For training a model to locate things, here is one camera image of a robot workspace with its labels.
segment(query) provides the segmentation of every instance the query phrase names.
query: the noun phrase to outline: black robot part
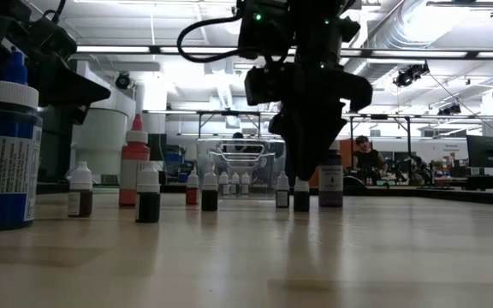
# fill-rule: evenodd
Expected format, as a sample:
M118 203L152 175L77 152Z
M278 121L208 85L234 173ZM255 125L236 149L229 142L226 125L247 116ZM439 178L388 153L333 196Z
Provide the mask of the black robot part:
M212 62L227 56L248 59L264 56L264 68L253 68L245 79L249 105L281 101L282 109L270 123L270 132L287 144L288 177L311 178L330 144L346 125L341 101L352 111L370 105L368 80L343 72L342 41L350 41L360 25L339 16L355 0L246 0L237 2L234 17L201 21L184 29L177 45L193 62ZM183 52L184 37L197 27L241 19L238 49L219 56L195 58ZM285 62L295 45L294 62Z
M62 0L56 11L47 12L54 14L52 21L30 22L32 12L20 0L0 0L0 79L11 48L16 48L27 58L28 85L39 91L39 105L62 109L81 124L91 103L111 92L70 69L68 59L77 44L57 25L64 4Z

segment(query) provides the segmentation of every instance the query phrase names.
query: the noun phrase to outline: small plastic bottle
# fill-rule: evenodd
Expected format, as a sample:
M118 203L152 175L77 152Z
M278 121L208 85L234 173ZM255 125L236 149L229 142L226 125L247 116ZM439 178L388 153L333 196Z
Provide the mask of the small plastic bottle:
M187 177L186 205L199 204L199 177L197 169L193 167L192 173Z
M147 133L142 130L142 118L137 114L133 129L127 132L127 145L121 153L121 173L119 180L119 205L134 207L136 205L136 186L138 172L144 163L150 160L150 148L147 147Z
M218 210L218 184L216 175L211 170L203 178L203 191L201 193L201 210L217 211Z
M231 177L231 186L229 187L229 194L232 196L241 195L241 182L239 181L239 175L236 172Z
M229 176L228 173L223 171L220 175L219 190L221 196L229 196Z
M343 167L340 143L335 140L320 164L318 174L318 205L343 206Z
M86 162L79 162L69 178L68 217L92 214L92 173Z
M0 80L0 230L33 223L43 120L27 85L24 55L12 53Z
M277 208L290 207L290 187L288 186L288 177L284 171L281 171L277 178L275 204Z
M296 186L294 186L294 211L308 212L310 208L309 199L309 184L296 177Z
M159 222L161 209L161 186L155 162L146 162L138 173L138 195L136 196L136 222Z
M247 172L241 177L241 195L248 196L250 191L250 176Z

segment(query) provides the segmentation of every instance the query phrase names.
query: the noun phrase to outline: red bottle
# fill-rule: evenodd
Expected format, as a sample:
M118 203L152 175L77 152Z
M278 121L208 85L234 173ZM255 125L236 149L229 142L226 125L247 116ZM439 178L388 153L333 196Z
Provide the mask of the red bottle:
M121 152L121 180L119 181L119 206L136 205L136 177L150 160L147 133L142 130L140 114L134 118L133 129L127 132L127 145Z

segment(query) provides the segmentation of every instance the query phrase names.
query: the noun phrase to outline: computer monitor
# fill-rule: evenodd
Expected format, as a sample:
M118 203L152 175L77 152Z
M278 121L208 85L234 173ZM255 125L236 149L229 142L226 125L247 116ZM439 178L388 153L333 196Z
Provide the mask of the computer monitor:
M493 137L467 135L469 167L493 168Z

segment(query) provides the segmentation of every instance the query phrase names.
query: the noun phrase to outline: robotic arm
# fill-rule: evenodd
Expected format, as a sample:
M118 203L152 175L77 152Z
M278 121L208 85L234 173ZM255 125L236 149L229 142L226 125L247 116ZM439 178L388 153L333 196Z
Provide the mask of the robotic arm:
M234 17L201 21L186 28L178 38L178 50L192 62L213 62L228 56L255 59L264 56L264 68L246 75L248 104L282 102L281 112L270 122L270 132L282 136L287 145L287 165L292 176L311 178L324 153L347 124L342 119L346 99L351 111L370 105L372 86L368 80L345 73L339 65L342 41L350 41L360 25L339 16L355 0L237 1ZM242 20L238 49L222 55L197 58L182 49L193 29ZM295 45L294 62L285 62Z

